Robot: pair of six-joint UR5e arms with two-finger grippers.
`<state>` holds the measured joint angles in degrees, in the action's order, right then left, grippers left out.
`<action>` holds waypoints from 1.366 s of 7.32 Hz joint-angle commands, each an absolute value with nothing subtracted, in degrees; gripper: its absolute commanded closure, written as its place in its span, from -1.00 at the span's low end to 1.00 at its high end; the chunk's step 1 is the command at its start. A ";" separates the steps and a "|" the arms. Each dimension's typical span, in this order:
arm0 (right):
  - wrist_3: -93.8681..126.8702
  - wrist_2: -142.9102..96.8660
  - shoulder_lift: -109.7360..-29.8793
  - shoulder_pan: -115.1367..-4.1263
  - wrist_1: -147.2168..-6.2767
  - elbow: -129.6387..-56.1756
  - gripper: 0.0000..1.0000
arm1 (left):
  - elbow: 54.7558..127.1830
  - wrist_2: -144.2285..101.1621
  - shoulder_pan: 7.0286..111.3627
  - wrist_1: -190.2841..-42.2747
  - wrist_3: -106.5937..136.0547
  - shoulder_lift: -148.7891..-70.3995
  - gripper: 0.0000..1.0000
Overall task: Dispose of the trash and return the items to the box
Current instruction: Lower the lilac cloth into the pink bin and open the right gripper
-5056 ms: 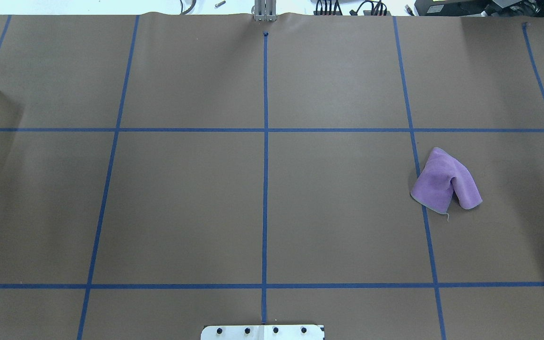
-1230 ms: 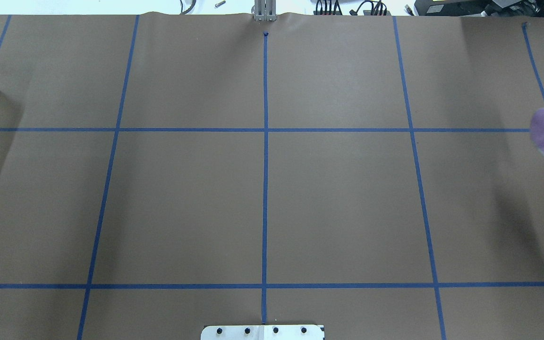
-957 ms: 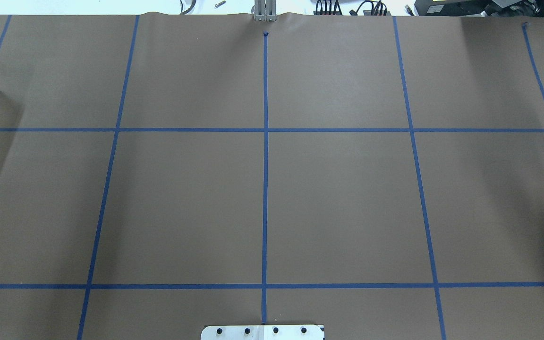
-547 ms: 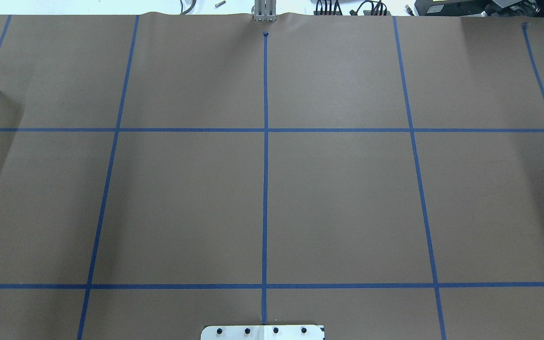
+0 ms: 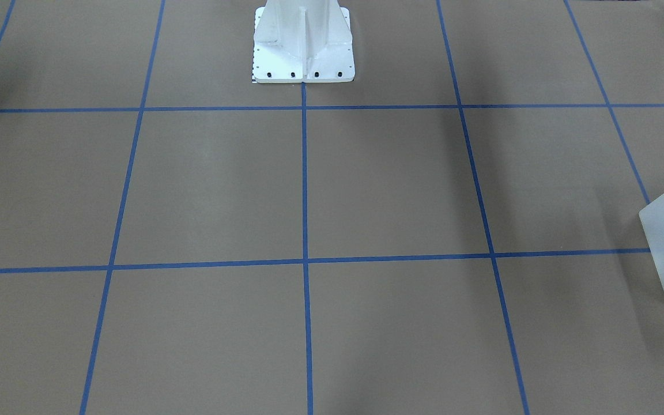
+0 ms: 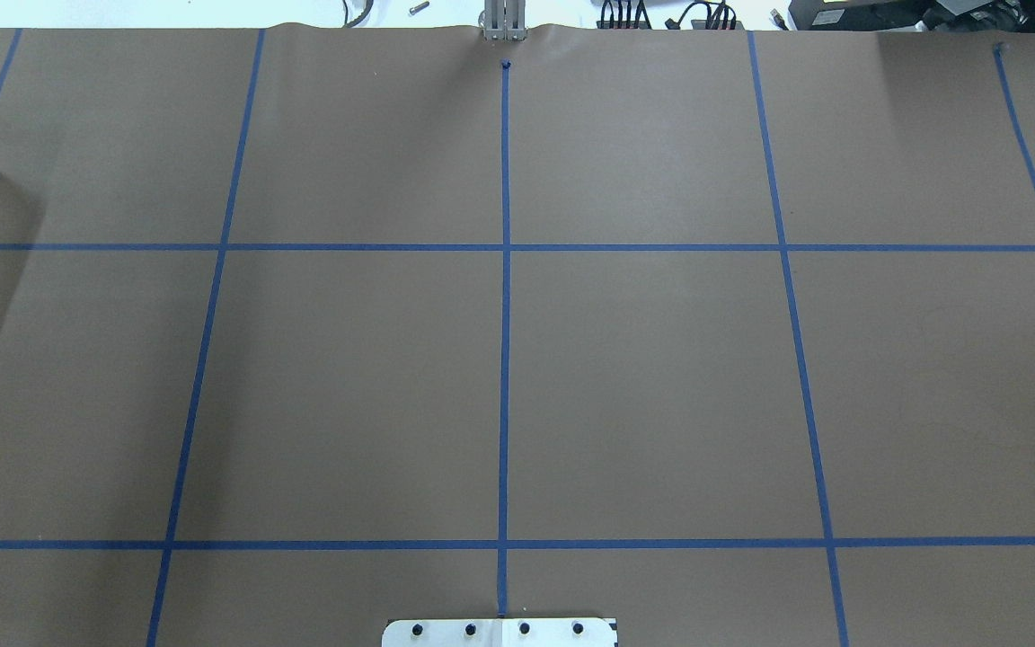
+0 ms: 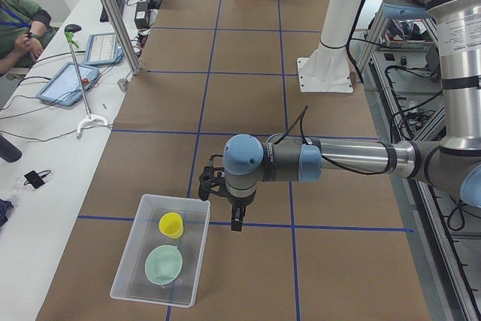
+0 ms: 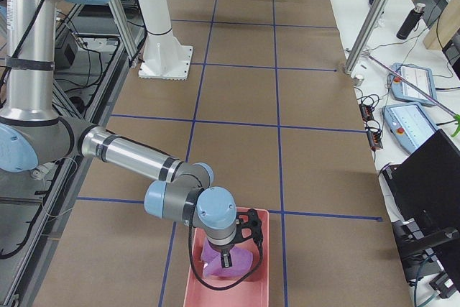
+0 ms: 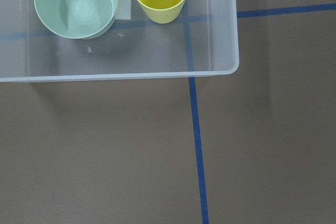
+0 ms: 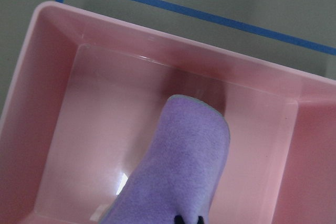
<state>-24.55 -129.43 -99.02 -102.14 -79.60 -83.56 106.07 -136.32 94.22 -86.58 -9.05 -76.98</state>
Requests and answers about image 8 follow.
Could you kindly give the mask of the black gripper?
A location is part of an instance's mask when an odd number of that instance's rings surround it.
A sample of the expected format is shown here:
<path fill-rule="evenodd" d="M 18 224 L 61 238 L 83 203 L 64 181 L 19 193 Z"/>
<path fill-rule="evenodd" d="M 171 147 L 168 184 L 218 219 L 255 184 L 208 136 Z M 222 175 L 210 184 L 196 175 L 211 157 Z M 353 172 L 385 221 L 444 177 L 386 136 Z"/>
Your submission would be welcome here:
<path fill-rule="evenodd" d="M 218 252 L 218 256 L 221 258 L 221 267 L 230 268 L 232 266 L 232 259 L 230 250 L 234 247 L 234 244 L 217 245 L 211 243 L 211 248 Z"/>

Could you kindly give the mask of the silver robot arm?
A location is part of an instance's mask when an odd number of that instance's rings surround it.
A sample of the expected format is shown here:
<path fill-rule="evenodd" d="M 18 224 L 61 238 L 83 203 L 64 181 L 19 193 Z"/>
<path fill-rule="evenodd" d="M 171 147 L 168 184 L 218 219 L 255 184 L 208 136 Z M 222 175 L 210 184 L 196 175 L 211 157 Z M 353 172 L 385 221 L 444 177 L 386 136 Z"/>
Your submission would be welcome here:
<path fill-rule="evenodd" d="M 153 180 L 144 199 L 148 214 L 201 228 L 220 264 L 232 266 L 242 240 L 233 196 L 213 186 L 213 171 L 189 164 L 86 120 L 52 108 L 55 15 L 61 1 L 107 4 L 110 0 L 6 0 L 6 101 L 1 108 L 1 168 L 17 173 L 71 155 L 96 157 Z"/>

